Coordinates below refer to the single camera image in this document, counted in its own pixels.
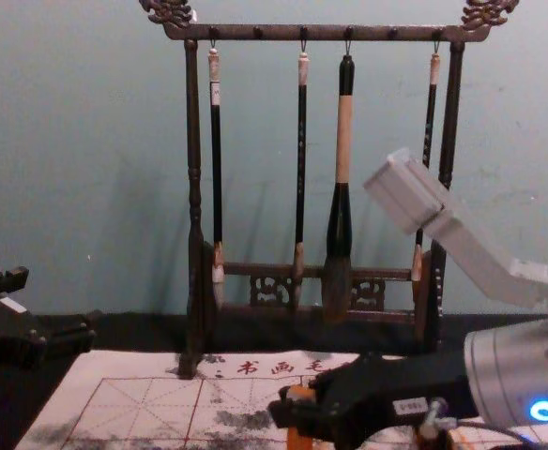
black table surface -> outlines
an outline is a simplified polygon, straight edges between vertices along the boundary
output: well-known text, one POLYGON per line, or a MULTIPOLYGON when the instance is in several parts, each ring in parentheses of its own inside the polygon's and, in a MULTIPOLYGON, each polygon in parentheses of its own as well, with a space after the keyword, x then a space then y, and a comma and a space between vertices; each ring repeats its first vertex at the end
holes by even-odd
MULTIPOLYGON (((443 319, 440 351, 461 349, 467 333, 538 319, 529 315, 455 315, 443 319)), ((68 316, 44 317, 48 326, 68 322, 68 316)), ((109 314, 97 322, 97 350, 127 352, 182 352, 186 321, 180 316, 109 314)), ((297 320, 251 317, 222 318, 214 353, 268 353, 290 350, 312 352, 410 354, 412 331, 406 325, 351 323, 324 326, 297 320)), ((35 421, 75 358, 46 362, 35 371, 0 367, 0 450, 13 449, 35 421)))

teal wall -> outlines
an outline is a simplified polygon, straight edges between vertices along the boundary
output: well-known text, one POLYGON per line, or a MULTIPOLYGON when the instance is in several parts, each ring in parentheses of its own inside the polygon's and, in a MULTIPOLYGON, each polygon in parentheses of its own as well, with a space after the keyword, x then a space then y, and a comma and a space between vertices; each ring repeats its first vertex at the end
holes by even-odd
MULTIPOLYGON (((456 0, 194 0, 202 22, 457 23, 456 0)), ((306 258, 325 258, 342 43, 309 43, 306 258)), ((291 262, 296 43, 222 42, 225 252, 291 262)), ((207 45, 200 47, 203 225, 212 234, 207 45)), ((420 154, 432 44, 361 43, 352 167, 354 265, 409 266, 413 238, 361 183, 402 146, 420 154)), ((449 47, 442 45, 438 164, 449 47)), ((189 230, 184 51, 136 0, 0 1, 0 267, 27 265, 34 312, 181 312, 189 230)), ((514 254, 548 263, 548 2, 523 0, 466 46, 454 189, 514 254)), ((449 262, 445 309, 514 311, 449 262)), ((227 278, 229 299, 246 283, 227 278)), ((305 289, 313 303, 319 284, 305 289)), ((409 286, 388 286, 390 308, 409 286)))

label sticker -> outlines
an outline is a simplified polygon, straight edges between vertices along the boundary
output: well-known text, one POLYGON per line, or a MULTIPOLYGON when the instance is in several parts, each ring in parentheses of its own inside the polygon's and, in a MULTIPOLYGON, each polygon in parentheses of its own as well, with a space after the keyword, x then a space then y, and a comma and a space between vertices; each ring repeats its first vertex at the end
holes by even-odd
POLYGON ((397 415, 422 414, 428 412, 428 403, 424 397, 407 398, 393 401, 393 408, 397 415))
POLYGON ((220 83, 213 82, 211 84, 211 104, 220 106, 220 83))
POLYGON ((23 312, 26 312, 27 309, 25 307, 23 307, 22 305, 20 305, 18 302, 16 302, 15 300, 12 300, 10 299, 9 297, 3 297, 3 298, 0 298, 0 302, 5 305, 6 307, 8 308, 11 308, 13 309, 15 312, 17 312, 18 314, 22 314, 23 312))

carved wooden finial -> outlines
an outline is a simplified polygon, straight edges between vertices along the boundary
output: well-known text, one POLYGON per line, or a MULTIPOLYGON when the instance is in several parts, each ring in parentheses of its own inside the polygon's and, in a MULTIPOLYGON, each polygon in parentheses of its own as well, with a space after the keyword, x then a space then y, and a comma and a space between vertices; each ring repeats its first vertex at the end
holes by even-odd
POLYGON ((186 28, 192 19, 192 8, 189 0, 139 0, 152 23, 171 23, 178 28, 186 28))
POLYGON ((520 3, 520 0, 466 0, 470 7, 464 8, 462 28, 473 31, 482 26, 502 25, 508 21, 502 13, 511 13, 520 3))

blue led light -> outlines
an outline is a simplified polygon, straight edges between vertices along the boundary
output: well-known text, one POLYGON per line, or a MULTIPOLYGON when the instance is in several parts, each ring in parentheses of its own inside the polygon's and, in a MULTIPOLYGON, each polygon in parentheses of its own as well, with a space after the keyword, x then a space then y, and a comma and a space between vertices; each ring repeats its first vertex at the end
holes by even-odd
POLYGON ((530 407, 530 416, 540 422, 548 422, 548 400, 536 401, 530 407))

